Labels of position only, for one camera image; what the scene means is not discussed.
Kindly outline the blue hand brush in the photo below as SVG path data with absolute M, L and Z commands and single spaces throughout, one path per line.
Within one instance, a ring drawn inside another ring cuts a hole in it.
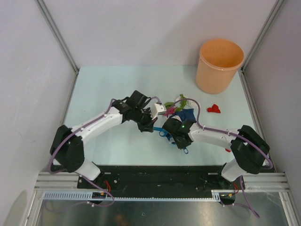
M 153 130 L 157 131 L 161 137 L 165 137 L 168 140 L 170 140 L 171 135 L 165 129 L 160 128 L 160 127 L 154 127 Z

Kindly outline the blue plastic dustpan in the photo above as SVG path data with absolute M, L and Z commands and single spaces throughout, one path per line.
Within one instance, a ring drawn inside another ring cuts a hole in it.
M 189 133 L 194 123 L 196 123 L 194 110 L 183 109 L 170 116 L 164 125 L 175 145 L 185 154 L 189 153 L 187 147 L 192 143 Z

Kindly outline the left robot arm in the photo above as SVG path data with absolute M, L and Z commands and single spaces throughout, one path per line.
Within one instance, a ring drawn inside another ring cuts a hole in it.
M 130 97 L 112 99 L 105 112 L 85 123 L 72 128 L 60 126 L 50 149 L 50 162 L 56 160 L 66 172 L 75 172 L 85 177 L 93 188 L 101 187 L 104 177 L 100 168 L 85 157 L 85 145 L 126 121 L 136 122 L 141 132 L 153 132 L 158 115 L 165 113 L 166 108 L 160 100 L 152 107 L 147 107 L 151 100 L 151 97 L 136 90 Z

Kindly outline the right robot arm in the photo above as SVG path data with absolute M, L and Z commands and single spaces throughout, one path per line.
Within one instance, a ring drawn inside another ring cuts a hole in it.
M 166 120 L 163 129 L 172 136 L 179 149 L 193 142 L 205 142 L 232 151 L 234 159 L 223 165 L 217 177 L 217 184 L 222 189 L 228 189 L 245 173 L 256 175 L 261 169 L 273 168 L 268 157 L 269 145 L 250 126 L 222 130 L 201 125 L 195 120 L 182 122 L 175 116 Z

